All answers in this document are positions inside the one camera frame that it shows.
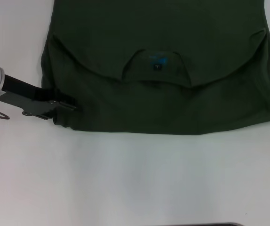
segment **wrinkled fabric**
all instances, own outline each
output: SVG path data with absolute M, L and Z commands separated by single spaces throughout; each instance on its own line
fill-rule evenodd
M 43 87 L 56 125 L 197 135 L 270 121 L 263 0 L 55 0 Z

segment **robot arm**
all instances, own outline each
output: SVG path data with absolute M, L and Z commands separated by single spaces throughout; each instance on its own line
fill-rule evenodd
M 20 107 L 23 115 L 36 116 L 47 120 L 55 117 L 56 108 L 63 107 L 76 110 L 74 98 L 61 93 L 57 89 L 42 89 L 4 74 L 0 68 L 0 101 Z M 0 113 L 3 119 L 9 119 Z

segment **blue stain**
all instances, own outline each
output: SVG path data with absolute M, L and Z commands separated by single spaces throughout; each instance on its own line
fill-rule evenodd
M 150 56 L 151 59 L 154 59 L 154 61 L 151 62 L 152 65 L 166 65 L 167 62 L 168 62 L 168 58 L 167 57 L 164 57 L 164 58 L 160 58 L 160 59 L 157 59 L 158 57 L 157 56 Z

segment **white background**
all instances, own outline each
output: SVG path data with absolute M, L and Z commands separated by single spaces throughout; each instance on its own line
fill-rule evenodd
M 0 66 L 39 86 L 53 0 L 0 0 Z M 266 2 L 270 27 L 270 0 Z M 0 103 L 0 226 L 270 226 L 270 123 L 205 136 L 76 132 Z

